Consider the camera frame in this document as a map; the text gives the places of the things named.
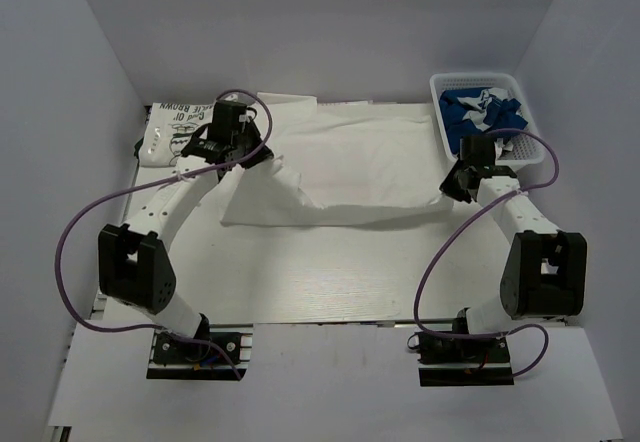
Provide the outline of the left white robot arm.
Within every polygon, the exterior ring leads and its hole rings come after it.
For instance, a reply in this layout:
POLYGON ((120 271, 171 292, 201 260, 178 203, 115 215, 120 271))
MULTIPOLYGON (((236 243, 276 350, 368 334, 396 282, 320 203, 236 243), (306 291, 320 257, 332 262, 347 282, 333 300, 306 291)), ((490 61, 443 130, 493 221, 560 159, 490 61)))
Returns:
POLYGON ((212 121, 197 128, 174 166, 174 176, 122 225, 98 237, 100 291, 184 338, 208 338, 208 319, 177 293, 169 250, 202 198, 235 165, 252 168, 273 158, 255 123, 258 112, 220 101, 212 121))

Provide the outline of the blue and white t-shirt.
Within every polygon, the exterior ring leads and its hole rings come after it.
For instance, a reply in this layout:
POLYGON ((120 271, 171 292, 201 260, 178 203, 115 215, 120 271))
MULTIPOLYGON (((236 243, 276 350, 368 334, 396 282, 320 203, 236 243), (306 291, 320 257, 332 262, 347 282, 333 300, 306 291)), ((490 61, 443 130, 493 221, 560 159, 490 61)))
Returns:
POLYGON ((474 87, 444 91, 438 101, 451 153, 457 156, 465 136, 499 129, 524 130, 521 103, 506 89, 474 87))

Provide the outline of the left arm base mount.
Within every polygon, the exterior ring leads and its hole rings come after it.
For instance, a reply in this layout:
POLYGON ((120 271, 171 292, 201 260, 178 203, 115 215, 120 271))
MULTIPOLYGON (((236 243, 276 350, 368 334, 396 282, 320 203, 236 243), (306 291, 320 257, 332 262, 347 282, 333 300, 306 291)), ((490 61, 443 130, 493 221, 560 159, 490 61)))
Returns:
POLYGON ((231 360, 209 346, 184 343, 165 332, 154 333, 147 364, 149 380, 239 381, 249 365, 254 329, 245 326, 211 326, 209 339, 231 360))

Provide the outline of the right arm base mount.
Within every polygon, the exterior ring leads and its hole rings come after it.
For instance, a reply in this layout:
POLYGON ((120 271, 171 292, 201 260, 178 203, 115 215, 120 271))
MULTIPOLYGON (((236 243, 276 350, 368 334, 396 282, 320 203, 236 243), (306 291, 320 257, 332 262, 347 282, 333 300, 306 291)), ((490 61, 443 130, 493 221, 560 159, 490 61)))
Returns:
POLYGON ((407 349, 418 355, 421 387, 488 387, 514 384, 510 353, 504 338, 442 339, 415 332, 407 349))

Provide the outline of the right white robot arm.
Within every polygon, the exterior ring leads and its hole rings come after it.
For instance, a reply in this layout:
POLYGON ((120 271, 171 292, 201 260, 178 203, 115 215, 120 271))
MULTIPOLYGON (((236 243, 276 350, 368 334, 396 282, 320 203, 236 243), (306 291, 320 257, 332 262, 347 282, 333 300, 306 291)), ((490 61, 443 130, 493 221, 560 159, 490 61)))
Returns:
POLYGON ((582 312, 587 241, 546 218, 514 170, 497 162, 487 134, 465 136, 458 161, 440 186, 459 202, 476 202, 510 243, 498 294, 462 312, 471 335, 503 333, 525 319, 563 318, 582 312))

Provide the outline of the white Coca-Cola t-shirt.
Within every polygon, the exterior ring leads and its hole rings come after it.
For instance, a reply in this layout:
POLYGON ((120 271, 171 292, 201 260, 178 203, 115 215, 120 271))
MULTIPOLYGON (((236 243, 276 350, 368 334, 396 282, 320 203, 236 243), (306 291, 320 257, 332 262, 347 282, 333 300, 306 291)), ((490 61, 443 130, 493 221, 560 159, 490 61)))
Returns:
POLYGON ((221 181, 222 224, 356 226, 452 209, 439 190, 446 165, 430 110, 259 96, 256 123, 274 157, 221 181))

